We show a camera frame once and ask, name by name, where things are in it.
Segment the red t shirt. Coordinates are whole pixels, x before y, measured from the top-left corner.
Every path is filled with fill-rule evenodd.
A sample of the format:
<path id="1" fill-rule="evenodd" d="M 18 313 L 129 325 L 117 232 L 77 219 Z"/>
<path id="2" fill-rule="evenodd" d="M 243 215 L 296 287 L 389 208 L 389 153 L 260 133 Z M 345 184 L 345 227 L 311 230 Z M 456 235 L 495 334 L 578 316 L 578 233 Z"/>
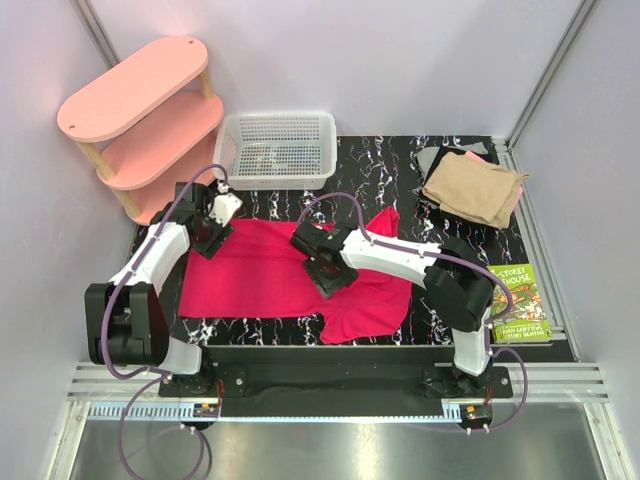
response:
<path id="1" fill-rule="evenodd" d="M 326 344 L 395 333 L 404 321 L 412 285 L 362 270 L 330 298 L 322 297 L 303 268 L 304 256 L 290 244 L 295 225 L 235 219 L 233 232 L 212 259 L 191 251 L 178 312 L 187 318 L 301 317 L 325 319 Z"/>

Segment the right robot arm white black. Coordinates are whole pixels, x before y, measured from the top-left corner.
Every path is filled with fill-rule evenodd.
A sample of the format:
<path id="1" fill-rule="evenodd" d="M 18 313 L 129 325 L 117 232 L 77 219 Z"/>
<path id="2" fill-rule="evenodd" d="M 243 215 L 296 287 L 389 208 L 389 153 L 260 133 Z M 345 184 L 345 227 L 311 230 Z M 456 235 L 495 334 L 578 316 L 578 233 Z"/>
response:
<path id="1" fill-rule="evenodd" d="M 471 259 L 462 241 L 414 243 L 338 223 L 327 230 L 307 221 L 290 244 L 305 256 L 303 266 L 328 299 L 351 286 L 362 271 L 402 279 L 424 289 L 426 303 L 451 329 L 453 364 L 425 374 L 425 391 L 439 398 L 481 397 L 492 367 L 487 329 L 496 281 Z"/>

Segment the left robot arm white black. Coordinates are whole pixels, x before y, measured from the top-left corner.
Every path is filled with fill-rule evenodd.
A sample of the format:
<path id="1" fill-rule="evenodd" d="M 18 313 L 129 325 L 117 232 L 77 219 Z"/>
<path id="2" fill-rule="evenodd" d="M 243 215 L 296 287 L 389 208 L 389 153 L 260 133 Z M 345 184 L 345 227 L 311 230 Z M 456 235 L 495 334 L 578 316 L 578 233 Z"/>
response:
<path id="1" fill-rule="evenodd" d="M 173 337 L 160 293 L 175 264 L 188 253 L 209 260 L 234 230 L 242 201 L 229 186 L 178 183 L 175 199 L 150 221 L 140 247 L 105 283 L 84 294 L 90 360 L 119 380 L 156 373 L 196 396 L 215 386 L 216 372 L 204 364 L 203 349 Z"/>

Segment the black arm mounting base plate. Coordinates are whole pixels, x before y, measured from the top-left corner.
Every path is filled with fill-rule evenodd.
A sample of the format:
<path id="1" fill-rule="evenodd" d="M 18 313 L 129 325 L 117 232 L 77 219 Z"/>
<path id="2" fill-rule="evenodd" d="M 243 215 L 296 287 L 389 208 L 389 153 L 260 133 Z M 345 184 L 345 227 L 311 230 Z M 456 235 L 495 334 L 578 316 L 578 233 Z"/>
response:
<path id="1" fill-rule="evenodd" d="M 506 368 L 489 365 L 473 377 L 453 366 L 454 349 L 447 346 L 213 346 L 205 353 L 203 374 L 176 376 L 160 388 L 160 395 L 211 396 L 218 380 L 224 398 L 243 398 L 270 387 L 391 390 L 451 399 L 513 397 Z"/>

